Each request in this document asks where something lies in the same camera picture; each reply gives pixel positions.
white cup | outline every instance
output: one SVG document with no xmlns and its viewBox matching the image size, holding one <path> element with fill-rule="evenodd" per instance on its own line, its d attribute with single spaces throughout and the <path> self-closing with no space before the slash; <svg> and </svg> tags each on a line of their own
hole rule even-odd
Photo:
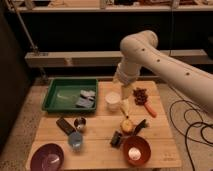
<svg viewBox="0 0 213 171">
<path fill-rule="evenodd" d="M 120 108 L 121 105 L 121 96 L 116 92 L 109 92 L 105 96 L 105 101 L 107 103 L 107 108 L 111 112 L 115 112 Z"/>
</svg>

green tray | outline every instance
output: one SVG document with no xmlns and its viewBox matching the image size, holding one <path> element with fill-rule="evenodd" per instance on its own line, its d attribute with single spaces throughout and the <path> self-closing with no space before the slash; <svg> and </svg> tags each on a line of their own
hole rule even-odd
<svg viewBox="0 0 213 171">
<path fill-rule="evenodd" d="M 95 103 L 91 108 L 76 107 L 81 90 L 95 91 Z M 98 81 L 84 78 L 55 78 L 51 81 L 42 110 L 49 113 L 94 112 L 97 106 Z"/>
</svg>

black cable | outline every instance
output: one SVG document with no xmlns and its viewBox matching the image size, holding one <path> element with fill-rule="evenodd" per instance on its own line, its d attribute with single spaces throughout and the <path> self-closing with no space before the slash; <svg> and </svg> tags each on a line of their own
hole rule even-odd
<svg viewBox="0 0 213 171">
<path fill-rule="evenodd" d="M 197 104 L 195 104 L 195 103 L 193 103 L 193 102 L 191 102 L 191 101 L 185 100 L 175 89 L 173 89 L 172 87 L 170 87 L 170 88 L 178 95 L 178 97 L 181 98 L 181 100 L 177 100 L 177 101 L 175 101 L 175 102 L 173 102 L 173 103 L 171 104 L 171 106 L 170 106 L 170 108 L 169 108 L 170 120 L 171 120 L 172 125 L 174 126 L 174 128 L 175 128 L 181 135 L 183 135 L 183 136 L 185 137 L 185 146 L 186 146 L 187 154 L 188 154 L 188 156 L 189 156 L 189 160 L 190 160 L 190 163 L 191 163 L 191 166 L 192 166 L 192 170 L 195 171 L 194 162 L 193 162 L 192 156 L 191 156 L 191 154 L 190 154 L 190 150 L 189 150 L 189 147 L 188 147 L 188 141 L 187 141 L 187 140 L 191 140 L 191 141 L 194 141 L 194 142 L 197 142 L 197 143 L 201 143 L 201 144 L 205 144 L 205 145 L 207 145 L 207 146 L 213 147 L 213 142 L 209 141 L 209 140 L 208 140 L 207 138 L 205 138 L 205 136 L 204 136 L 204 130 L 207 129 L 207 128 L 210 128 L 210 129 L 213 130 L 213 124 L 208 124 L 208 123 L 205 123 L 205 122 L 203 121 L 203 118 L 202 118 L 201 113 L 203 113 L 203 114 L 205 113 L 205 114 L 206 114 L 206 112 L 205 112 L 204 110 L 200 109 L 199 106 L 198 106 Z M 188 128 L 187 128 L 187 130 L 186 130 L 186 133 L 181 132 L 181 131 L 177 128 L 177 126 L 175 125 L 175 123 L 174 123 L 174 121 L 173 121 L 172 109 L 173 109 L 174 105 L 176 105 L 176 104 L 178 104 L 178 103 L 185 103 L 185 104 L 187 104 L 187 105 L 190 106 L 190 108 L 187 109 L 187 110 L 185 110 L 185 112 L 184 112 L 184 119 L 185 119 L 186 123 L 189 125 Z M 189 111 L 195 111 L 195 112 L 198 114 L 198 116 L 199 116 L 199 118 L 200 118 L 201 121 L 200 121 L 200 122 L 194 122 L 194 123 L 191 123 L 191 124 L 190 124 L 190 122 L 186 119 L 186 113 L 188 113 Z M 199 140 L 190 138 L 190 137 L 188 136 L 189 131 L 190 131 L 190 129 L 191 129 L 192 127 L 194 127 L 194 128 L 202 127 L 202 128 L 200 129 L 200 136 L 201 136 L 201 138 L 202 138 L 203 141 L 199 141 Z"/>
</svg>

speckled floor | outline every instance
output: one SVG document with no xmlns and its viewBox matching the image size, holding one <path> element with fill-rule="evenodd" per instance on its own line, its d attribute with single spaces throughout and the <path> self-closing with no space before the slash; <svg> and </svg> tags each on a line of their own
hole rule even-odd
<svg viewBox="0 0 213 171">
<path fill-rule="evenodd" d="M 169 107 L 171 104 L 180 98 L 166 84 L 161 83 L 157 84 L 157 86 L 165 111 L 167 114 L 169 114 Z M 1 154 L 0 171 L 25 171 L 25 163 L 30 151 L 30 147 L 34 139 L 38 123 L 43 114 L 41 111 L 41 103 L 43 101 L 44 94 L 41 94 L 40 92 L 44 91 L 45 89 L 47 89 L 47 86 L 34 85 L 31 87 L 11 132 L 11 135 Z M 183 113 L 186 109 L 188 109 L 186 104 L 177 104 L 174 106 L 173 113 L 176 126 L 183 132 L 185 132 L 188 127 L 183 117 Z M 213 119 L 209 118 L 208 116 L 202 115 L 202 117 L 204 118 L 205 122 L 213 123 Z M 193 112 L 189 113 L 187 118 L 190 122 L 200 121 L 198 116 Z M 181 168 L 166 168 L 161 170 L 190 171 L 192 168 L 189 162 L 189 157 L 186 153 L 184 137 L 174 129 L 172 124 L 171 129 L 176 140 L 183 164 Z M 211 142 L 213 142 L 212 130 L 207 129 L 205 131 L 205 135 Z M 196 130 L 192 130 L 190 132 L 190 137 L 196 137 L 200 139 L 199 133 Z M 213 169 L 213 148 L 191 141 L 189 141 L 188 144 L 193 161 L 195 163 L 196 171 L 210 171 Z"/>
</svg>

purple bowl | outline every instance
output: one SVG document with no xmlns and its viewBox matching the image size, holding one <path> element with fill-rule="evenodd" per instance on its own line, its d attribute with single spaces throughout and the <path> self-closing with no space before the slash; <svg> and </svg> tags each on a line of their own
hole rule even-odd
<svg viewBox="0 0 213 171">
<path fill-rule="evenodd" d="M 57 144 L 41 146 L 31 159 L 31 171 L 58 171 L 64 161 L 62 148 Z"/>
</svg>

